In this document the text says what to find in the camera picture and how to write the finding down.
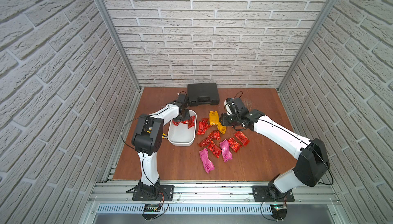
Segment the red tea bag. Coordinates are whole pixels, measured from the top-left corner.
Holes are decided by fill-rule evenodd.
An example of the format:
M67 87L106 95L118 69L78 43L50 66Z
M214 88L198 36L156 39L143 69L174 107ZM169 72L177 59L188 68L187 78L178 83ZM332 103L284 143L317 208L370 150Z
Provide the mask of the red tea bag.
M217 158L220 157L221 153L222 153L222 149L215 144L215 142L211 141L208 149L213 153L213 155Z
M229 138L227 141L228 141L230 148L234 152L238 152L240 150L240 148L242 147L242 145L240 143L238 143L235 138Z
M243 146L247 146L250 143L250 140L242 131L237 131L235 133L235 137L242 143Z
M210 133L209 138L212 140L220 140L221 139L221 133L218 130L215 130Z
M180 124L186 124L188 129L195 126L195 116L191 116L188 120L185 121L174 121L172 120L172 124L175 126L179 126Z
M213 142L213 140L210 137L207 137L203 141L199 142L198 145L200 147L206 147L206 146L209 146L212 142Z

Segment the white storage box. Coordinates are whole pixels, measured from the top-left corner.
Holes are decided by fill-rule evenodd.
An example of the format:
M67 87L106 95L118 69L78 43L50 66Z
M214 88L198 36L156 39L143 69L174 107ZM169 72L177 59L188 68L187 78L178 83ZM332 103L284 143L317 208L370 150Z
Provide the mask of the white storage box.
M188 129L186 124L180 124L175 126L172 124L172 120L176 117L176 109L174 107L169 108L169 116L171 120L169 121L168 130L168 140L175 146L190 146L195 139L196 125ZM195 122L197 120L197 115L193 110L189 110L190 116L195 116Z

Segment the orange tea bag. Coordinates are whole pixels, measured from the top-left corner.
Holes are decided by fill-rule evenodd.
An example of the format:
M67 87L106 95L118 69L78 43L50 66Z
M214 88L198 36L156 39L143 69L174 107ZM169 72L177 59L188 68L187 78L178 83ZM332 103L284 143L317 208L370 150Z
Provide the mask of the orange tea bag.
M219 114L217 111L210 111L209 112L209 123L210 125L218 125L220 123L219 121Z

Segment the pink tea bag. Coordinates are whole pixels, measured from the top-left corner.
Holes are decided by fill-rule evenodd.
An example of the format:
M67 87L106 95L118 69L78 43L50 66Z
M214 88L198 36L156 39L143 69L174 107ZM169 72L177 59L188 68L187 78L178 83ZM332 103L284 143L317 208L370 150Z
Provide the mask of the pink tea bag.
M207 174L211 171L215 170L214 164L208 157L208 150L204 148L203 150L199 151L200 159L202 161L203 167Z
M225 139L224 141L222 141L220 143L220 148L225 163L233 159L228 140Z

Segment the yellow tea bag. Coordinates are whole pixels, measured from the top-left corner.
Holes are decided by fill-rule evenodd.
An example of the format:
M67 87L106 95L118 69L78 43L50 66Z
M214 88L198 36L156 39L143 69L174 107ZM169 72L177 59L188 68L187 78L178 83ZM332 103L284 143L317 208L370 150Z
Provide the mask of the yellow tea bag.
M217 128L218 128L218 131L221 133L221 134L225 134L226 133L226 130L227 130L227 127L226 126L223 126L221 123L218 123L217 124Z

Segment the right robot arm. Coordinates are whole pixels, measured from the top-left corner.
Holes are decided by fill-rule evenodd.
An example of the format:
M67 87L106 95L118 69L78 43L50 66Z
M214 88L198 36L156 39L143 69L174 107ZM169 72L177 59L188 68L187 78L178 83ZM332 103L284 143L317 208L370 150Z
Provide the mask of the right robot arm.
M318 138L313 140L300 136L274 122L259 110L251 110L241 98L224 101L226 112L221 114L223 126L242 130L249 129L275 142L292 155L297 163L294 168L271 180L265 190L269 198L277 201L284 198L293 188L301 185L314 187L330 171L326 147Z

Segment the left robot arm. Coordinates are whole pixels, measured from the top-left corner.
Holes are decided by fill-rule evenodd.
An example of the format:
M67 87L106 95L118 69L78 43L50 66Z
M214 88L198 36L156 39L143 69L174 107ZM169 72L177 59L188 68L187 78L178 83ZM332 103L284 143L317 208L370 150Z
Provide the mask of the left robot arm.
M159 193L160 178L157 170L157 152L162 144L163 127L174 120L190 119L188 97L180 92L178 98L152 114L142 114L132 137L132 145L141 162L142 177L138 183L141 190L156 195Z

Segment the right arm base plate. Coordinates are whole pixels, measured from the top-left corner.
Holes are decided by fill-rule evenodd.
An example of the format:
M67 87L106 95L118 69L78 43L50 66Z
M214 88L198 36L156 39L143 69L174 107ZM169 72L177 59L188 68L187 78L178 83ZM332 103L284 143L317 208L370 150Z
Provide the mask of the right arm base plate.
M290 190L281 193L273 186L252 186L252 192L255 202L295 202L293 192Z

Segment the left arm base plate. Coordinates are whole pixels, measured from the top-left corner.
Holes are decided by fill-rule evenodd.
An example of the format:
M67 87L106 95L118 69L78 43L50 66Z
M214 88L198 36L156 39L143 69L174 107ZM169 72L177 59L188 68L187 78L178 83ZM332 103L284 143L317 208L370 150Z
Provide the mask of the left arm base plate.
M139 186L133 190L133 201L172 201L174 195L174 185L160 186Z

